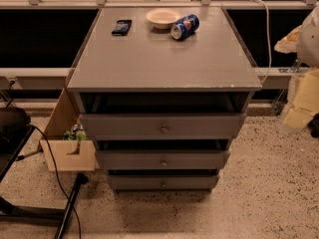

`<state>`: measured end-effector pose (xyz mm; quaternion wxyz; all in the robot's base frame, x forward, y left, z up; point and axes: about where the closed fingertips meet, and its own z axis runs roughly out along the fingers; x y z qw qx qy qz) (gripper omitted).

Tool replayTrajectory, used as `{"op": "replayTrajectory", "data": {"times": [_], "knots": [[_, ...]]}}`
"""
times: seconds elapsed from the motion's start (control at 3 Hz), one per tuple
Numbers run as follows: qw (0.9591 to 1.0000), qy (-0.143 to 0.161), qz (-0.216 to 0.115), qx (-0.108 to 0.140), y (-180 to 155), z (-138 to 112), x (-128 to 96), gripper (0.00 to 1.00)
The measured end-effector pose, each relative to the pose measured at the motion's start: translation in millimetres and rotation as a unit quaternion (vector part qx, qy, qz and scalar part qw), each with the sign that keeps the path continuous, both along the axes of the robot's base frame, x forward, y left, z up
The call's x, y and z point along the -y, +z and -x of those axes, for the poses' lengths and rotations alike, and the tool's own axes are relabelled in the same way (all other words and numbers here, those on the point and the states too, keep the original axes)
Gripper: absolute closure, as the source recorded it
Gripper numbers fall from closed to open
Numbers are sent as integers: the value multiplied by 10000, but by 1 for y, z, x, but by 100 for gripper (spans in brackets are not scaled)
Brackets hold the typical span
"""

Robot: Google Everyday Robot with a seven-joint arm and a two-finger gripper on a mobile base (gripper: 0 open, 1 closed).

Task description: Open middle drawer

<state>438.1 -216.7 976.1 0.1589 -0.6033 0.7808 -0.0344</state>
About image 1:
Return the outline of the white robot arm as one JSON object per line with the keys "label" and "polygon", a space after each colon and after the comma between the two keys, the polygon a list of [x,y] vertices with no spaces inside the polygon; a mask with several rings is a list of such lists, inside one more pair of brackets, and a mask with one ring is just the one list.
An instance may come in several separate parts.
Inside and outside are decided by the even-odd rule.
{"label": "white robot arm", "polygon": [[283,124],[304,128],[319,114],[319,7],[316,6],[302,24],[278,41],[274,50],[295,53],[301,72],[289,101]]}

